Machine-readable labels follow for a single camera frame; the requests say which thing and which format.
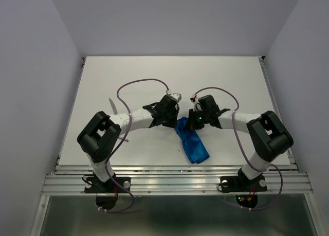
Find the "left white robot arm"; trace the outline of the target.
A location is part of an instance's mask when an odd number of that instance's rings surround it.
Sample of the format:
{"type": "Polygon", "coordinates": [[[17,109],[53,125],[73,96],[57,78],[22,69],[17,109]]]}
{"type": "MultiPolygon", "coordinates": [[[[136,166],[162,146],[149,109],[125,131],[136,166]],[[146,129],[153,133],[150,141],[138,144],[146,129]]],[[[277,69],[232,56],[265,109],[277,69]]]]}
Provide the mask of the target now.
{"type": "Polygon", "coordinates": [[[113,154],[119,136],[159,125],[175,128],[180,100],[181,94],[171,93],[164,95],[160,102],[145,105],[128,114],[107,115],[99,111],[93,116],[78,135],[77,142],[93,167],[98,188],[108,192],[114,187],[112,176],[115,173],[108,159],[113,154]]]}

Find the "blue cloth napkin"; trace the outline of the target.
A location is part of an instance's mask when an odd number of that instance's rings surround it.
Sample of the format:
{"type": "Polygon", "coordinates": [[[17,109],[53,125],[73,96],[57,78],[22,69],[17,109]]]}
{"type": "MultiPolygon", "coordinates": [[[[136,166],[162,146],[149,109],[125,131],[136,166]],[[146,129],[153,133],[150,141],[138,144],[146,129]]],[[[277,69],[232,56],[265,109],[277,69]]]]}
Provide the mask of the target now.
{"type": "Polygon", "coordinates": [[[185,129],[187,124],[188,118],[182,117],[177,120],[174,130],[181,139],[182,148],[189,162],[200,164],[209,159],[210,155],[196,131],[185,129]]]}

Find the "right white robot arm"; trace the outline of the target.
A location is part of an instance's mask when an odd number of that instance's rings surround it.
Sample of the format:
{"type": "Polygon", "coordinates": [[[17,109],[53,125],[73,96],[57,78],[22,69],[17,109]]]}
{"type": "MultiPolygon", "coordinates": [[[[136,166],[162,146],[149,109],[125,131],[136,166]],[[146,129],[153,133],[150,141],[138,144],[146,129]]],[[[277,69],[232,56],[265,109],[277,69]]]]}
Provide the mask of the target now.
{"type": "Polygon", "coordinates": [[[255,179],[294,144],[291,134],[273,111],[245,114],[228,108],[221,110],[212,95],[195,95],[190,100],[193,108],[189,110],[186,130],[200,130],[206,124],[218,129],[233,130],[240,148],[242,144],[238,132],[249,134],[255,152],[250,158],[243,154],[246,164],[236,178],[238,187],[243,190],[252,187],[255,179]]]}

